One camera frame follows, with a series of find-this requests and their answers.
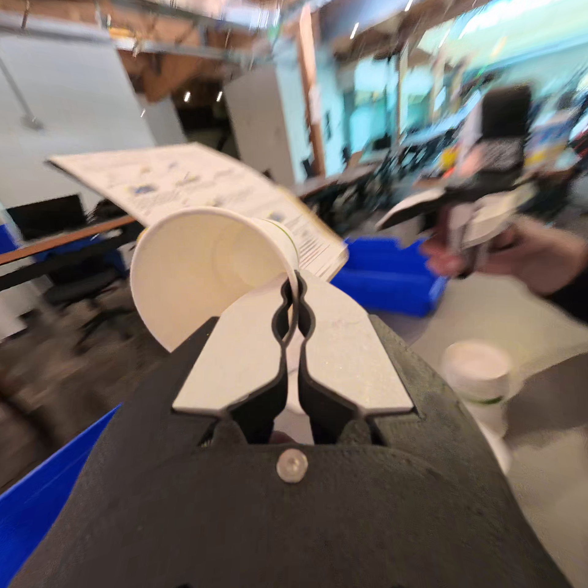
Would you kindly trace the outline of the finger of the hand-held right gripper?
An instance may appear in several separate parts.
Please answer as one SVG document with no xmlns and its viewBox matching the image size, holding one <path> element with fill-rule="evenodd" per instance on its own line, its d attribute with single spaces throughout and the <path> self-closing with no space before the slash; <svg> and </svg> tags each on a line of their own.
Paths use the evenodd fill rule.
<svg viewBox="0 0 588 588">
<path fill-rule="evenodd" d="M 489 244 L 511 224 L 518 210 L 538 192 L 535 182 L 519 184 L 513 190 L 483 196 L 466 205 L 462 251 Z"/>
<path fill-rule="evenodd" d="M 432 188 L 408 196 L 375 224 L 375 231 L 385 231 L 413 218 L 435 212 L 442 207 L 444 197 L 444 187 Z"/>
</svg>

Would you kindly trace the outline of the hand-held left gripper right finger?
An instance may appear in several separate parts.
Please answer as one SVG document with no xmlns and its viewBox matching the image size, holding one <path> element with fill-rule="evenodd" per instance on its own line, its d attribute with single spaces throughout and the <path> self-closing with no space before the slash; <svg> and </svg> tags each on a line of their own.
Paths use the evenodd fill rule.
<svg viewBox="0 0 588 588">
<path fill-rule="evenodd" d="M 298 273 L 303 341 L 298 399 L 316 445 L 335 444 L 353 420 L 407 415 L 415 405 L 366 310 L 307 270 Z"/>
</svg>

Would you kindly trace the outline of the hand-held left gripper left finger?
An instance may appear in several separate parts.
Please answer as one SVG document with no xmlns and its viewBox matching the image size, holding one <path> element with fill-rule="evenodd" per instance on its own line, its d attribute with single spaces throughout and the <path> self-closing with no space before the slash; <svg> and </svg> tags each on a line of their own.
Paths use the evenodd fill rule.
<svg viewBox="0 0 588 588">
<path fill-rule="evenodd" d="M 288 398 L 286 343 L 292 291 L 277 275 L 217 320 L 173 401 L 176 413 L 231 419 L 250 443 L 264 443 Z"/>
</svg>

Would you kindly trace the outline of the blue plastic bin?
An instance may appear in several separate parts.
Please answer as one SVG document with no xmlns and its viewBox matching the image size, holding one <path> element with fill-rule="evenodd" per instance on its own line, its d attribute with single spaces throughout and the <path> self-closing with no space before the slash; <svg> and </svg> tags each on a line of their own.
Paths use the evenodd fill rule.
<svg viewBox="0 0 588 588">
<path fill-rule="evenodd" d="M 403 247 L 397 238 L 346 239 L 348 261 L 331 283 L 368 311 L 427 317 L 435 313 L 448 279 L 429 269 L 422 242 Z"/>
<path fill-rule="evenodd" d="M 1 495 L 1 587 L 8 587 L 70 497 L 94 445 L 121 404 Z"/>
</svg>

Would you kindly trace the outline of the white paper cup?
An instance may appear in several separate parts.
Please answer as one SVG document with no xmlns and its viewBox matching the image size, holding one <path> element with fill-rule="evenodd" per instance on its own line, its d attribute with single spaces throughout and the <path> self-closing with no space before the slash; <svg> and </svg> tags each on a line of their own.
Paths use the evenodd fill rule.
<svg viewBox="0 0 588 588">
<path fill-rule="evenodd" d="M 487 342 L 459 341 L 445 349 L 440 367 L 474 419 L 497 437 L 504 437 L 506 404 L 514 384 L 508 354 Z"/>
<path fill-rule="evenodd" d="M 298 319 L 298 268 L 298 251 L 283 225 L 204 207 L 174 213 L 144 232 L 130 286 L 143 323 L 173 352 L 239 298 L 287 275 L 292 291 L 287 347 Z"/>
</svg>

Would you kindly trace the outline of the black standing desk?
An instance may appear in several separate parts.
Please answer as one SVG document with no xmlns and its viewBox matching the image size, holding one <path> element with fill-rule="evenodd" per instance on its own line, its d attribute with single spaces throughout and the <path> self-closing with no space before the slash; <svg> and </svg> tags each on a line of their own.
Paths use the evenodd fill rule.
<svg viewBox="0 0 588 588">
<path fill-rule="evenodd" d="M 106 254 L 123 245 L 136 241 L 140 233 L 144 230 L 144 227 L 136 219 L 127 215 L 99 224 L 91 224 L 77 231 L 43 239 L 32 245 L 1 254 L 1 266 L 4 266 L 28 258 L 34 258 L 38 254 L 51 251 L 57 247 L 117 230 L 120 231 L 120 234 L 99 242 L 92 242 L 92 244 L 78 251 L 58 254 L 44 261 L 34 261 L 30 265 L 13 269 L 1 276 L 1 291 L 30 282 L 63 267 L 75 265 L 92 256 Z"/>
</svg>

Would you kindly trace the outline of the person's right hand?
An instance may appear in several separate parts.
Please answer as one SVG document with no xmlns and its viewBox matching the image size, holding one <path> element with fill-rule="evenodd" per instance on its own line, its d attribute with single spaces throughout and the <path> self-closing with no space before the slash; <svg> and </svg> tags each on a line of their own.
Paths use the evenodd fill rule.
<svg viewBox="0 0 588 588">
<path fill-rule="evenodd" d="M 587 242 L 568 231 L 517 217 L 498 235 L 472 273 L 510 276 L 536 295 L 548 296 L 587 268 Z"/>
</svg>

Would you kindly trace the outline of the black monitor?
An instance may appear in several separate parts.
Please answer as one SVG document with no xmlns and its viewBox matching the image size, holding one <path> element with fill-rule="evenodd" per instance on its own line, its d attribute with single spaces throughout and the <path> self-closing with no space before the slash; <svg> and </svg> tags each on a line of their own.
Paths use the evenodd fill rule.
<svg viewBox="0 0 588 588">
<path fill-rule="evenodd" d="M 88 225 L 79 194 L 14 206 L 6 212 L 25 242 L 77 231 Z"/>
</svg>

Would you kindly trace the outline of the wooden post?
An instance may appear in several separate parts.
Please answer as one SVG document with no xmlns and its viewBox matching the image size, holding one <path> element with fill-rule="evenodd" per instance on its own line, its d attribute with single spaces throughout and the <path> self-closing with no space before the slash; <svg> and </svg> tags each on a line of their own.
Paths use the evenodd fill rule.
<svg viewBox="0 0 588 588">
<path fill-rule="evenodd" d="M 296 25 L 298 64 L 306 107 L 306 124 L 312 146 L 313 170 L 316 176 L 326 176 L 325 153 L 321 128 L 320 92 L 317 80 L 312 11 L 304 4 Z"/>
</svg>

